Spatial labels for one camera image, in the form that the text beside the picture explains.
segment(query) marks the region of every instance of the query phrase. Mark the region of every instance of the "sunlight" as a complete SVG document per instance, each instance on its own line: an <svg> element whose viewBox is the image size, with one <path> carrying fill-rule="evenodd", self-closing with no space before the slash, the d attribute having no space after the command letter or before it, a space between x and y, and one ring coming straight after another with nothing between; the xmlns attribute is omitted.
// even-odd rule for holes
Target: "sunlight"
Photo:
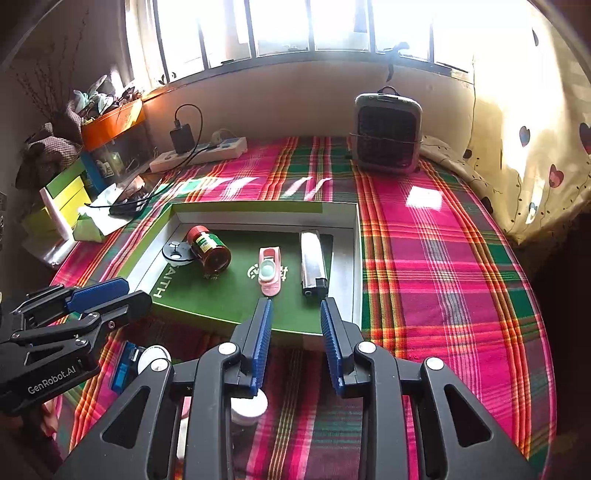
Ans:
<svg viewBox="0 0 591 480"><path fill-rule="evenodd" d="M320 180L317 184L316 187L314 187L314 189L311 192L306 193L306 196L304 197L304 200L311 200L314 198L314 196L319 192L319 190L322 188L322 185L324 185L324 182L332 180L331 177L328 177L326 179L322 179Z"/></svg>
<svg viewBox="0 0 591 480"><path fill-rule="evenodd" d="M355 0L312 0L314 38L334 43L353 33Z"/></svg>
<svg viewBox="0 0 591 480"><path fill-rule="evenodd" d="M307 181L311 180L312 177L302 177L296 180L284 193L281 195L283 198L291 197L295 192L297 192L300 187L306 183Z"/></svg>
<svg viewBox="0 0 591 480"><path fill-rule="evenodd" d="M245 185L248 185L253 180L256 180L258 177L244 177L243 179L234 180L228 187L223 194L224 200L231 200L234 195L236 195L240 190L244 188Z"/></svg>
<svg viewBox="0 0 591 480"><path fill-rule="evenodd" d="M441 201L441 192L433 189L422 189L421 187L413 186L413 188L410 189L410 193L408 194L406 206L440 210Z"/></svg>
<svg viewBox="0 0 591 480"><path fill-rule="evenodd" d="M285 46L308 42L308 19L304 0L251 0L252 23L257 42Z"/></svg>
<svg viewBox="0 0 591 480"><path fill-rule="evenodd" d="M139 34L138 12L135 2L125 4L125 26L127 45L129 47L129 59L134 71L134 84L138 89L149 91L152 88L150 76L144 59L142 39Z"/></svg>
<svg viewBox="0 0 591 480"><path fill-rule="evenodd" d="M527 213L527 218L525 220L525 224L529 225L531 222L534 221L536 214L538 213L538 209L540 208L540 203L542 202L542 197L544 196L544 187L546 182L544 179L536 178L534 183L534 190L531 192L531 202L530 208Z"/></svg>
<svg viewBox="0 0 591 480"><path fill-rule="evenodd" d="M427 59L429 28L435 12L434 0L392 2L374 0L375 40L379 51L405 41L410 48L403 55Z"/></svg>
<svg viewBox="0 0 591 480"><path fill-rule="evenodd" d="M199 21L209 66L221 65L226 60L226 15L222 0L202 2Z"/></svg>

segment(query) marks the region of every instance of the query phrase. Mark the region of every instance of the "space heater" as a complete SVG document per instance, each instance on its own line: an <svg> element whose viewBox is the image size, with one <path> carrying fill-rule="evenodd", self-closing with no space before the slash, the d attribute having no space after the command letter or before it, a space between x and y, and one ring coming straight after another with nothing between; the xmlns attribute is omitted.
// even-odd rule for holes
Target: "space heater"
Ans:
<svg viewBox="0 0 591 480"><path fill-rule="evenodd" d="M410 98L386 93L359 95L351 135L353 160L361 167L389 173L413 172L418 164L422 113L421 106Z"/></svg>

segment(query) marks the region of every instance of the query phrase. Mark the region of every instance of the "black round object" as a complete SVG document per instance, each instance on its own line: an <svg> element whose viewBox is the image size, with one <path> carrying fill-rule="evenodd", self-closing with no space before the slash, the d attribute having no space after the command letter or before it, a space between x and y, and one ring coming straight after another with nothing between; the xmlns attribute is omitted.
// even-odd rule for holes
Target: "black round object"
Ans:
<svg viewBox="0 0 591 480"><path fill-rule="evenodd" d="M162 247L162 255L175 267L188 265L197 258L187 242L168 242Z"/></svg>

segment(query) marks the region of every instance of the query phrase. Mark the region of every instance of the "window sill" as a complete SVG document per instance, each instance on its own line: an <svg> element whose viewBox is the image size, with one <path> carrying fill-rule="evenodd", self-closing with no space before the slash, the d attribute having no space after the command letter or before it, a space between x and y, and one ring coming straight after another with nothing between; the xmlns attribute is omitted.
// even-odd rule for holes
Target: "window sill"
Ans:
<svg viewBox="0 0 591 480"><path fill-rule="evenodd" d="M449 66L438 63L430 63L426 60L412 59L409 57L397 57L389 59L382 53L369 53L363 51L298 51L290 53L278 53L275 55L267 55L264 57L257 57L254 59L237 60L230 63L225 63L219 67L202 70L193 73L181 79L170 82L161 87L157 87L150 93L146 93L142 98L144 101L155 98L163 93L168 93L185 85L189 85L199 80L204 80L218 75L238 72L254 67L263 67L267 65L276 65L280 63L293 63L298 61L367 61L373 63L389 64L393 63L396 66L407 67L412 69L424 70L438 75L451 77L456 80L461 80L466 83L473 83L473 77L470 73L456 70Z"/></svg>

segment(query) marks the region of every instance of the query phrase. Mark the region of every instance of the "black cable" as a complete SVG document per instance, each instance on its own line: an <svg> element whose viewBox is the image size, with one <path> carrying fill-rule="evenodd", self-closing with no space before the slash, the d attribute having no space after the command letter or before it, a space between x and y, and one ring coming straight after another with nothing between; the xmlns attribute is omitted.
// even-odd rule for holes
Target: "black cable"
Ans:
<svg viewBox="0 0 591 480"><path fill-rule="evenodd" d="M158 197L158 196L160 196L160 195L162 195L162 194L166 193L167 191L169 191L169 190L172 188L172 186L174 185L174 183L177 181L177 179L178 179L179 175L180 175L180 174L181 174L181 173L182 173L184 170L186 170L186 168L187 168L187 167L190 167L190 165L188 165L188 163L189 163L189 162L191 162L191 160L192 160L192 159L194 159L194 158L195 158L197 155L199 155L201 152L204 152L204 151L206 151L206 150L212 150L213 148L215 148L215 147L212 147L211 145L207 145L207 147L204 147L204 148L202 148L201 150L199 150L199 151L196 151L197 147L199 146L199 141L201 140L201 134L203 133L203 112L201 111L201 109L200 109L200 108L199 108L197 105L194 105L194 104L192 104L192 103L184 103L184 104L182 104L181 106L179 106L179 107L176 109L175 113L174 113L174 122L175 122L175 123L177 123L177 122L178 122L178 119L177 119L177 113L178 113L178 111L179 111L179 110L180 110L182 107L184 107L184 106L194 106L194 107L195 107L195 108L196 108L196 109L199 111L199 116L200 116L200 119L201 119L201 126L199 127L199 136L197 137L197 141L195 142L195 146L193 147L193 149L191 150L191 153L189 154L189 156L188 156L187 158L185 158L185 159L184 159L184 160L183 160L183 161L182 161L182 162L181 162L179 165L177 165L176 167L169 168L168 170L164 170L164 171L154 172L154 173L158 173L158 174L160 174L160 175L165 175L165 174L167 174L167 173L169 173L169 172L171 172L171 171L174 171L174 170L176 170L176 169L178 168L178 172L177 172L176 176L175 176L175 177L172 179L172 181L170 181L170 182L169 182L169 184L168 184L168 185L166 185L166 186L165 186L165 188L163 188L163 189L162 189L162 190L160 190L159 192L153 193L153 194L151 194L151 195L149 195L149 196L147 196L147 197L144 197L144 198L142 198L142 199L139 199L139 200L134 200L133 202L126 202L126 201L123 201L123 202L116 202L116 203L114 203L113 205L91 205L90 203L85 203L85 205L86 205L87 207L90 207L90 208L111 208L112 206L119 206L119 205L126 205L126 206L127 206L127 205L134 205L134 204L137 204L137 203L142 203L142 202L149 202L150 200L152 200L152 199L154 199L154 198L156 198L156 197ZM157 185L154 187L154 190L153 190L153 192L154 192L154 191L156 191L156 189L157 189L157 188L160 186L160 184L161 184L161 183L159 182L159 183L158 183L158 184L157 184Z"/></svg>
<svg viewBox="0 0 591 480"><path fill-rule="evenodd" d="M197 110L199 110L199 116L201 117L201 127L199 128L199 135L197 136L197 141L195 142L195 146L191 150L191 153L189 154L189 156L187 158L185 158L176 167L168 168L163 171L153 171L153 172L150 171L150 172L144 173L143 175L156 175L156 174L163 175L165 173L169 173L171 171L176 170L177 168L182 167L185 163L187 163L188 161L191 161L192 159L194 159L197 155L199 155L203 151L203 150L200 150L199 152L195 152L195 149L199 146L199 142L201 141L201 133L203 132L203 112L201 111L201 109L197 105L194 105L192 103L184 103L180 107L178 107L174 113L174 123L175 124L178 123L177 113L184 106L194 106Z"/></svg>

